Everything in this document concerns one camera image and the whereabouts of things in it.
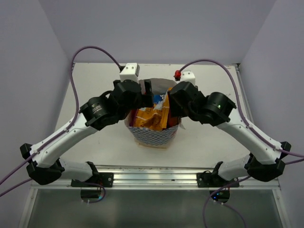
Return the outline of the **red torn chip bag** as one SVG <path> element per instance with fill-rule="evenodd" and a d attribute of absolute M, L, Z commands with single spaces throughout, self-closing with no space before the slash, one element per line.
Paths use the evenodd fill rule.
<path fill-rule="evenodd" d="M 179 117 L 172 117 L 171 115 L 169 115 L 167 119 L 167 129 L 179 125 L 179 122 L 180 122 Z"/>

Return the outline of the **orange yellow snack packet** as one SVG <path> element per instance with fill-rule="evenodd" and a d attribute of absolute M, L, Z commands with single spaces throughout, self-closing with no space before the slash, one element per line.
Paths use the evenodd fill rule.
<path fill-rule="evenodd" d="M 153 131 L 162 131 L 167 128 L 169 110 L 169 99 L 166 94 L 162 108 L 155 108 L 153 105 L 153 107 L 138 109 L 134 127 L 148 128 Z"/>

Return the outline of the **blue checkered paper bag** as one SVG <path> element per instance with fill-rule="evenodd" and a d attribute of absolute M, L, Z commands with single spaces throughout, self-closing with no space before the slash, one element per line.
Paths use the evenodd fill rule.
<path fill-rule="evenodd" d="M 152 93 L 153 95 L 162 95 L 167 94 L 175 85 L 176 82 L 169 79 L 163 78 L 151 78 L 152 83 Z M 176 136 L 178 129 L 184 129 L 184 126 L 181 123 L 181 118 L 179 125 L 164 129 L 162 131 L 153 131 L 148 128 L 142 127 L 130 127 L 130 114 L 125 119 L 124 123 L 128 130 L 132 133 L 135 140 L 144 146 L 148 147 L 155 147 L 155 148 L 167 148 L 169 147 L 170 143 L 172 143 L 173 139 Z"/>

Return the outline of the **blue Doritos chip bag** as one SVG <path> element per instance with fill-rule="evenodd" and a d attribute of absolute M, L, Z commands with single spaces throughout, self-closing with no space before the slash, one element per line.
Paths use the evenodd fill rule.
<path fill-rule="evenodd" d="M 166 98 L 166 94 L 154 95 L 154 97 L 153 97 L 154 107 L 162 108 L 165 98 Z"/>

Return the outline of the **purple grape candy bag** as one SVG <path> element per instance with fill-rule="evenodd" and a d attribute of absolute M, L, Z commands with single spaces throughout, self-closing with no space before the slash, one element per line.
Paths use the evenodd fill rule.
<path fill-rule="evenodd" d="M 130 121 L 129 121 L 129 126 L 130 127 L 134 127 L 134 123 L 135 123 L 136 116 L 137 116 L 137 111 L 138 111 L 137 109 L 131 111 Z"/>

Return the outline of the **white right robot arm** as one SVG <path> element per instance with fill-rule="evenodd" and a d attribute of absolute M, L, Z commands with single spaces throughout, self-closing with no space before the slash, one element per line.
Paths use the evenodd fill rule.
<path fill-rule="evenodd" d="M 207 181 L 220 187 L 243 176 L 268 182 L 283 174 L 285 163 L 281 151 L 290 151 L 291 145 L 271 139 L 242 117 L 236 104 L 226 95 L 213 92 L 204 96 L 192 83 L 182 81 L 168 92 L 168 97 L 172 116 L 189 117 L 201 124 L 217 127 L 250 152 L 241 159 L 218 162 L 205 178 Z"/>

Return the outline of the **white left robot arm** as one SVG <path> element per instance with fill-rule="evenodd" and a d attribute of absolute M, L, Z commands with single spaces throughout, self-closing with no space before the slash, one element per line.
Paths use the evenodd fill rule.
<path fill-rule="evenodd" d="M 86 137 L 107 126 L 124 120 L 132 110 L 153 106 L 152 84 L 141 85 L 132 80 L 114 81 L 114 89 L 98 97 L 90 98 L 84 105 L 77 106 L 76 116 L 41 142 L 20 147 L 22 157 L 28 162 L 29 177 L 40 185 L 54 181 L 72 179 L 87 186 L 98 186 L 101 177 L 90 162 L 72 162 L 61 158 L 71 147 Z"/>

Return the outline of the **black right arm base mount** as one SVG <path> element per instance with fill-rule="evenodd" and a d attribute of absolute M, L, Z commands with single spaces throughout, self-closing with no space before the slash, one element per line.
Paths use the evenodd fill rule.
<path fill-rule="evenodd" d="M 239 183 L 236 183 L 237 180 L 224 180 L 210 171 L 196 173 L 196 181 L 199 188 L 220 188 L 226 185 L 229 185 L 230 188 L 239 187 Z"/>

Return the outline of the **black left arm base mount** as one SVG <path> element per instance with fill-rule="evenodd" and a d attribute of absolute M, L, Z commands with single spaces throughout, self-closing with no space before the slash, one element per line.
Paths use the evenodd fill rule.
<path fill-rule="evenodd" d="M 113 186 L 114 174 L 112 172 L 100 172 L 98 175 L 93 175 L 86 181 L 72 180 L 71 187 L 97 187 L 99 185 L 105 188 L 111 188 Z"/>

